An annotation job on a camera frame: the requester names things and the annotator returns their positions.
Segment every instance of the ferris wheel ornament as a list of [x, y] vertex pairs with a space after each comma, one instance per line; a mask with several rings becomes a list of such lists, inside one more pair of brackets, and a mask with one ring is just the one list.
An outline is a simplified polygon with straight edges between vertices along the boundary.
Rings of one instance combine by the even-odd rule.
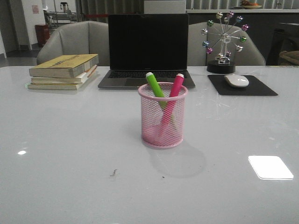
[[240, 52], [243, 50], [243, 47], [240, 46], [239, 44], [236, 44], [234, 41], [238, 41], [241, 44], [246, 41], [246, 37], [245, 36], [236, 37], [234, 36], [234, 34], [236, 34], [241, 30], [247, 31], [249, 29], [249, 25], [245, 24], [242, 25], [239, 30], [230, 31], [235, 24], [240, 23], [243, 20], [243, 17], [239, 15], [235, 18], [234, 24], [229, 25], [229, 22], [232, 20], [233, 16], [234, 16], [234, 12], [232, 11], [229, 11], [226, 14], [226, 17], [223, 17], [223, 13], [219, 12], [216, 14], [216, 18], [219, 19], [220, 21], [221, 30], [218, 30], [217, 28], [214, 27], [213, 20], [208, 20], [207, 25], [209, 27], [214, 28], [216, 33], [212, 33], [207, 29], [201, 30], [202, 35], [207, 35], [209, 33], [209, 34], [217, 35], [219, 37], [218, 40], [212, 46], [210, 46], [209, 41], [203, 41], [202, 47], [206, 48], [206, 53], [208, 55], [213, 53], [214, 46], [216, 46], [217, 44], [221, 44], [221, 50], [215, 57], [215, 60], [208, 62], [207, 70], [209, 72], [222, 73], [222, 74], [235, 72], [235, 63], [230, 60], [232, 53], [228, 47], [231, 46], [235, 47], [236, 52]]

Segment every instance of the black mouse pad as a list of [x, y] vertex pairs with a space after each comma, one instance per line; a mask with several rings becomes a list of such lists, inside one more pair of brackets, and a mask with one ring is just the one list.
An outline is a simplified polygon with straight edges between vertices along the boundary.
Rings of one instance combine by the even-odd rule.
[[230, 96], [277, 96], [278, 94], [258, 80], [255, 76], [245, 76], [249, 85], [246, 87], [230, 86], [224, 75], [208, 75], [220, 95]]

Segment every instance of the stack of books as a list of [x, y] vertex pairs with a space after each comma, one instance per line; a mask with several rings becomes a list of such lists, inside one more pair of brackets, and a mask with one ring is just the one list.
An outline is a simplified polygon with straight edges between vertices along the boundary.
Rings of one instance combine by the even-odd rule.
[[32, 90], [77, 90], [96, 71], [97, 54], [62, 55], [29, 69]]

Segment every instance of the pen holder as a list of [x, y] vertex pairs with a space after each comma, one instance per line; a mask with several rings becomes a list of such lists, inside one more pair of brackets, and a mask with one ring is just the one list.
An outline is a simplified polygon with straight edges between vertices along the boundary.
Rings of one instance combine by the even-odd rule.
[[[169, 96], [173, 83], [159, 82], [165, 96]], [[139, 87], [141, 96], [142, 140], [151, 147], [170, 148], [183, 141], [185, 97], [182, 86], [177, 97], [155, 97], [150, 85]]]

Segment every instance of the computer mouse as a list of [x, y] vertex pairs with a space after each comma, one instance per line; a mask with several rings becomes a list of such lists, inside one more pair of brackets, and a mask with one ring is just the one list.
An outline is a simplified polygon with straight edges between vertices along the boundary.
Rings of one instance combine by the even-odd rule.
[[246, 87], [249, 84], [245, 76], [230, 74], [224, 76], [226, 82], [233, 87]]

